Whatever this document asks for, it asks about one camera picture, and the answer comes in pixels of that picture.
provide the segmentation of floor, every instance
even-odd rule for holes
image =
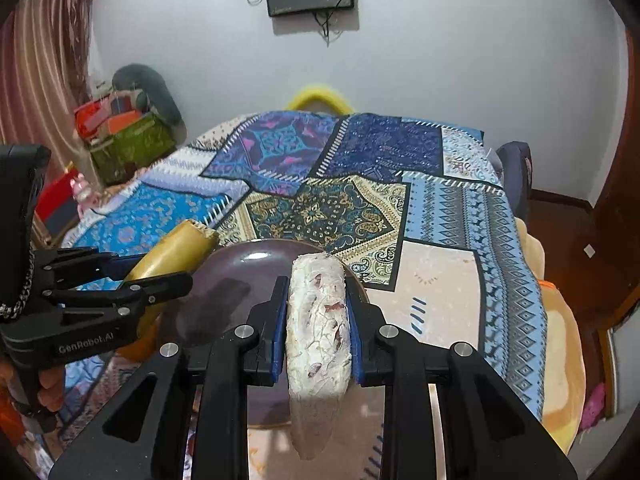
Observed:
[[[628,283],[616,267],[619,263],[598,243],[587,211],[559,203],[529,202],[529,233],[545,249],[545,279],[556,284],[571,307],[580,329],[587,375],[587,398],[604,381],[597,327],[625,297]],[[591,244],[596,253],[584,252]]]

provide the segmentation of screw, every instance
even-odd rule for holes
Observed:
[[[380,327],[380,335],[388,339],[396,337],[399,333],[398,327],[393,325],[383,325]]]
[[[469,343],[461,341],[460,343],[456,343],[453,350],[460,357],[469,357],[473,353],[474,348]]]
[[[254,334],[254,327],[250,325],[240,325],[234,330],[234,334],[244,339]]]
[[[160,355],[162,357],[172,357],[178,353],[179,347],[176,343],[164,343],[160,347]]]

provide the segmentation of bread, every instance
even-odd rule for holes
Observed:
[[[311,460],[326,446],[351,377],[344,269],[326,253],[293,262],[287,311],[293,446]]]

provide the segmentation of red cushion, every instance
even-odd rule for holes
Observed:
[[[68,173],[58,177],[42,190],[36,206],[36,213],[40,220],[44,222],[67,198],[73,196],[70,181],[77,176],[78,170],[72,168]]]

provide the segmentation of orange box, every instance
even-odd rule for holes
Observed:
[[[107,128],[109,129],[109,133],[111,135],[117,134],[121,129],[135,123],[140,117],[142,117],[142,114],[137,110],[111,116],[107,119]]]

